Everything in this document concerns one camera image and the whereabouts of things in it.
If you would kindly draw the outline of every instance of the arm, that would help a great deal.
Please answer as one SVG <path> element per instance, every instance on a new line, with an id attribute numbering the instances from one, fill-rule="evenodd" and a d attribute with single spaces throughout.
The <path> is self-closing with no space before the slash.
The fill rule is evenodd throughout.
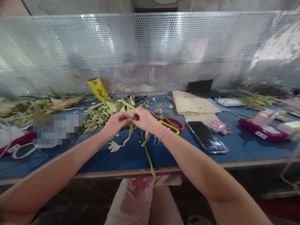
<path id="1" fill-rule="evenodd" d="M 0 195 L 0 222 L 30 224 L 39 209 L 130 121 L 125 112 L 112 115 L 98 134 L 49 161 Z"/>
<path id="2" fill-rule="evenodd" d="M 138 108 L 132 123 L 160 138 L 167 129 Z M 191 183 L 207 198 L 218 224 L 272 224 L 248 192 L 219 164 L 172 131 L 162 143 Z"/>

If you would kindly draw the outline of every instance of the forearm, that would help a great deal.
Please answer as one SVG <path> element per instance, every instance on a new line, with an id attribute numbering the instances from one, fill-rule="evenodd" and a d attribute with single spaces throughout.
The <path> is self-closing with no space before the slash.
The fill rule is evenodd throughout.
<path id="1" fill-rule="evenodd" d="M 187 178 L 207 199 L 231 201 L 241 195 L 248 195 L 218 163 L 175 133 L 166 132 L 162 143 Z"/>
<path id="2" fill-rule="evenodd" d="M 38 211 L 107 141 L 100 132 L 32 172 L 0 196 L 1 213 Z"/>

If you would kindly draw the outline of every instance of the yellow container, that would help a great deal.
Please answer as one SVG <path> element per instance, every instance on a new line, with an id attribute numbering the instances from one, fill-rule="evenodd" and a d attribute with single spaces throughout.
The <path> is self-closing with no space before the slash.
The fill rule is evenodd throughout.
<path id="1" fill-rule="evenodd" d="M 108 94 L 99 78 L 89 79 L 87 83 L 100 101 L 102 101 L 102 99 L 108 100 Z"/>

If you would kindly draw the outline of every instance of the beaded bracelet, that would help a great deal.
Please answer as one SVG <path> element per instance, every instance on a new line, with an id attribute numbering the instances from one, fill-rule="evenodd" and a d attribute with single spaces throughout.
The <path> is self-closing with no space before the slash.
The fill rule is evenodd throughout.
<path id="1" fill-rule="evenodd" d="M 166 130 L 163 132 L 163 134 L 162 134 L 162 136 L 160 137 L 160 139 L 158 139 L 159 142 L 162 141 L 163 136 L 165 135 L 165 133 L 166 133 L 168 130 L 171 130 L 171 129 L 168 128 L 168 129 L 166 129 Z"/>

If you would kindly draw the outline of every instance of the metal mesh screen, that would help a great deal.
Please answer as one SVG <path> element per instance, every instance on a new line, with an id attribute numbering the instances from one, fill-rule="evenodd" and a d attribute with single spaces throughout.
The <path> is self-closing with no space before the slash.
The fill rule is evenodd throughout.
<path id="1" fill-rule="evenodd" d="M 277 82 L 300 85 L 300 12 L 101 14 L 0 18 L 0 84 L 8 97 L 113 94 Z"/>

